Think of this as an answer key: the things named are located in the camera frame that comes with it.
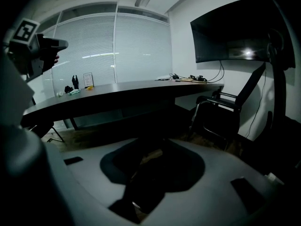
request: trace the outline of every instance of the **curved monitor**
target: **curved monitor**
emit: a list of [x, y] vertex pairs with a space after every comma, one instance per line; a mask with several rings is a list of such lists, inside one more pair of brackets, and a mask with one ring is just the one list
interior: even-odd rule
[[204, 14], [190, 25], [196, 63], [226, 59], [268, 62], [268, 33], [276, 30], [283, 37], [286, 66], [295, 67], [291, 38], [273, 0], [239, 0]]

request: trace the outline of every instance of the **conference table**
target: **conference table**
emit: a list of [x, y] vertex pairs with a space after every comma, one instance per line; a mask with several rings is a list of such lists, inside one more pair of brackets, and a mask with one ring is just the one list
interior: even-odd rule
[[122, 107], [147, 104], [154, 101], [217, 90], [223, 84], [203, 84], [177, 81], [134, 81], [95, 86], [92, 90], [82, 89], [74, 95], [52, 97], [28, 108], [23, 115], [23, 127], [34, 126], [45, 121], [71, 119]]

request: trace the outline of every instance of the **black office chair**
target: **black office chair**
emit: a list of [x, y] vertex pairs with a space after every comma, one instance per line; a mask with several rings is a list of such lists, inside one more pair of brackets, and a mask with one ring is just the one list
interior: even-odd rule
[[45, 122], [43, 124], [39, 124], [39, 125], [36, 125], [32, 128], [30, 128], [29, 130], [34, 132], [35, 134], [37, 134], [38, 137], [42, 138], [43, 136], [45, 136], [49, 131], [50, 129], [52, 128], [55, 133], [58, 135], [58, 137], [60, 139], [57, 139], [57, 138], [50, 138], [47, 142], [50, 142], [52, 140], [55, 140], [55, 141], [61, 141], [61, 142], [65, 142], [63, 140], [63, 138], [60, 136], [60, 134], [56, 131], [56, 129], [53, 127], [54, 126], [54, 123], [53, 121], [50, 121], [50, 122]]
[[[225, 142], [224, 150], [239, 130], [239, 114], [244, 102], [248, 99], [266, 68], [265, 63], [256, 69], [243, 87], [238, 96], [215, 91], [212, 98], [200, 96], [197, 98], [197, 107], [192, 117], [192, 123], [187, 140], [195, 131], [202, 135], [214, 136]], [[235, 98], [235, 101], [221, 99], [220, 96]]]

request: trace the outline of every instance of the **chair armrest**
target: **chair armrest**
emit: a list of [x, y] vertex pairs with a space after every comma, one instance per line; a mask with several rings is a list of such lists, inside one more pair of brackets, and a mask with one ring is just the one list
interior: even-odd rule
[[197, 98], [197, 104], [200, 104], [200, 103], [205, 102], [205, 101], [208, 101], [208, 102], [211, 102], [211, 103], [216, 103], [216, 104], [231, 108], [233, 110], [238, 110], [238, 111], [241, 110], [240, 106], [238, 106], [234, 103], [228, 102], [228, 101], [224, 101], [222, 99], [215, 99], [215, 98], [211, 98], [211, 97], [207, 97], [207, 96], [200, 96], [200, 97]]
[[212, 97], [215, 97], [216, 95], [228, 96], [228, 97], [235, 98], [235, 99], [237, 98], [237, 96], [235, 96], [235, 95], [231, 95], [231, 94], [220, 92], [220, 91], [215, 91], [212, 93]]

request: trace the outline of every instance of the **framed certificate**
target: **framed certificate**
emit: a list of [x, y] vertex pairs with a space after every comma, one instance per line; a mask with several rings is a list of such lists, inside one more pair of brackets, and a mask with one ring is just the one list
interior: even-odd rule
[[85, 83], [85, 88], [87, 88], [89, 86], [94, 86], [92, 73], [85, 73], [84, 74], [84, 83]]

